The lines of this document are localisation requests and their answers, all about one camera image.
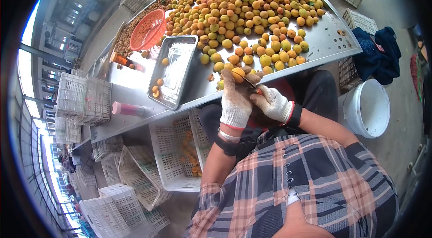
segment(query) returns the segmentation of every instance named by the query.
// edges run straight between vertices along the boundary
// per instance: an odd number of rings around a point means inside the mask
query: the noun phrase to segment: white cotton glove
[[[258,85],[257,88],[261,89],[263,95],[251,94],[251,101],[258,106],[262,112],[269,118],[288,123],[294,110],[294,101],[288,101],[286,97],[281,95],[278,90],[268,88],[265,85]]]
[[[263,77],[262,73],[248,74],[251,72],[250,67],[243,67],[242,69],[246,73],[245,78],[252,84],[257,84],[261,81]],[[244,129],[252,112],[252,103],[247,96],[245,97],[240,93],[240,87],[238,91],[235,89],[235,80],[232,76],[235,73],[231,73],[229,69],[223,69],[221,74],[223,75],[224,89],[220,122],[233,129]]]

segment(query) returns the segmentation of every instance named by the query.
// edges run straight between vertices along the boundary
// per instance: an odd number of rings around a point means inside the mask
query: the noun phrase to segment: white bucket
[[[390,101],[375,79],[359,84],[338,98],[339,123],[354,134],[373,139],[381,136],[390,121]]]

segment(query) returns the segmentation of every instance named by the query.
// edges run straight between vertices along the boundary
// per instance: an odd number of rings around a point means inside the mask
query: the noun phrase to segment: plaid shirt
[[[293,188],[306,221],[338,237],[382,237],[398,213],[396,187],[360,143],[320,135],[258,138],[223,185],[201,188],[186,237],[271,237],[284,224]]]

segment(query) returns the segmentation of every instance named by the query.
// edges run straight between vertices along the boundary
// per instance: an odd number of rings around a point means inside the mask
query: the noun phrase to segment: knife
[[[240,77],[242,77],[248,84],[250,84],[252,86],[252,88],[249,88],[248,90],[250,90],[251,92],[258,94],[258,95],[263,95],[263,92],[261,91],[261,89],[257,88],[254,84],[252,84],[248,79],[246,79],[245,77],[241,76],[240,74],[236,73],[235,71],[231,71],[234,72],[235,74],[239,75]]]

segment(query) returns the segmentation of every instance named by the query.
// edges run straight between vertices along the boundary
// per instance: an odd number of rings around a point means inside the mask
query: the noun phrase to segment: pink bottle
[[[145,112],[144,106],[130,105],[114,101],[112,103],[112,113],[115,115],[127,116],[143,116]]]

